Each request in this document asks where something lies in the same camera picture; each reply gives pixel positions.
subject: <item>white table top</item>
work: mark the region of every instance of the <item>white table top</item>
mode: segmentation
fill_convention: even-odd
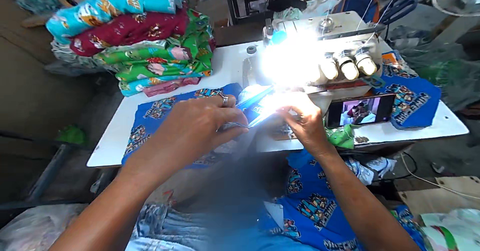
[[[381,41],[381,44],[384,52],[391,50],[385,42]],[[257,41],[217,48],[213,53],[212,59],[213,76],[202,78],[198,85],[183,86],[168,94],[155,95],[153,97],[147,97],[144,93],[140,93],[123,98],[92,156],[90,156],[87,166],[121,165],[138,105],[202,88],[220,88],[235,82],[242,85],[243,59],[249,57],[247,47],[252,45],[262,46],[262,42]],[[366,125],[354,130],[355,137],[366,137],[369,139],[367,143],[363,144],[421,140],[467,133],[467,127],[443,102],[440,102],[438,106],[433,124],[426,128],[400,131],[388,122]],[[274,141],[268,136],[259,137],[257,140],[257,150],[259,152],[296,149],[303,149],[302,144],[298,140]]]

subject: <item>smartphone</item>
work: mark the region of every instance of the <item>smartphone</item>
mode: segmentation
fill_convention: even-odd
[[[387,122],[392,114],[395,94],[334,100],[328,107],[327,128],[346,124],[365,125]]]

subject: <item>ring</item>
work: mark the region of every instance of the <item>ring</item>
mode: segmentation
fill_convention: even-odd
[[[224,93],[219,93],[218,95],[223,98],[222,107],[227,107],[229,104],[228,96],[225,95]]]

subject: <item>stack of folded fabric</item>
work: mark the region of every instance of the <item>stack of folded fabric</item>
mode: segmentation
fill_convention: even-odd
[[[46,24],[56,42],[117,72],[125,96],[168,93],[211,75],[208,17],[183,0],[86,0]]]

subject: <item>hand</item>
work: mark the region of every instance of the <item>hand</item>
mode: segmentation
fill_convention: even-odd
[[[291,93],[288,96],[288,105],[277,112],[291,127],[305,149],[313,156],[335,154],[335,147],[327,140],[321,109],[309,99],[305,93]],[[300,120],[296,120],[290,113],[296,112]]]
[[[248,132],[233,127],[217,132],[226,122],[248,125],[242,111],[235,108],[235,97],[228,95],[227,107],[221,107],[219,95],[179,101],[158,130],[127,160],[123,170],[155,181],[155,175],[176,171],[200,156]]]

